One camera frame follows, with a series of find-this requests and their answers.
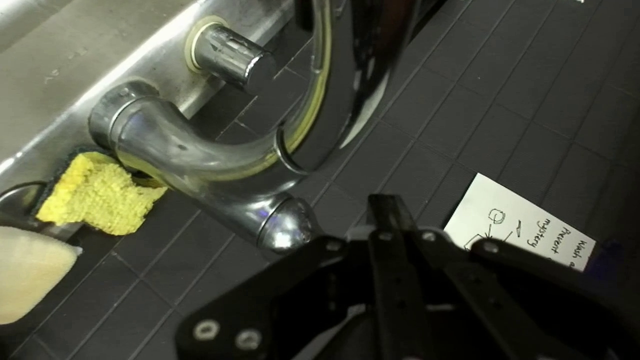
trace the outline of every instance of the yellow sponge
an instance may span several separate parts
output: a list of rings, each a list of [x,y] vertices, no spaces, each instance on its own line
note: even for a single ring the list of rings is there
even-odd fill
[[[62,174],[36,218],[58,226],[83,222],[112,236],[133,234],[163,185],[138,185],[109,155],[77,154]]]

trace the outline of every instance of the chrome faucet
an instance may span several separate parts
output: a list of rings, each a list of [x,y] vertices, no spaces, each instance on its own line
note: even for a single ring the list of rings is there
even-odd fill
[[[319,232],[287,187],[332,160],[370,124],[408,42],[418,0],[312,0],[312,79],[292,116],[245,144],[199,138],[146,82],[109,90],[89,113],[93,140],[133,170],[190,195],[236,232],[287,251]],[[260,84],[267,57],[220,22],[195,30],[190,65]]]

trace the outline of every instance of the faucet handle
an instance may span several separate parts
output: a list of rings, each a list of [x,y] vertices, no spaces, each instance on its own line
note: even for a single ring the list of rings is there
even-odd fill
[[[257,94],[275,74],[273,57],[221,20],[198,22],[188,38],[188,63]]]

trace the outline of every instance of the handwritten note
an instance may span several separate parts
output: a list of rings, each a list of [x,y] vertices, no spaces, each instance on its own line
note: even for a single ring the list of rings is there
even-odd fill
[[[476,174],[444,228],[459,248],[497,238],[538,255],[583,269],[595,241],[525,197]]]

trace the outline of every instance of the sink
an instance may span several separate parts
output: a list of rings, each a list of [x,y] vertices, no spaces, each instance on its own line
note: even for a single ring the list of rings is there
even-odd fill
[[[292,7],[292,0],[3,0],[0,193],[50,184],[76,152],[95,148],[89,109],[126,79],[144,77],[185,118],[195,113],[223,85],[185,65],[183,42],[199,17],[218,15],[266,43]]]

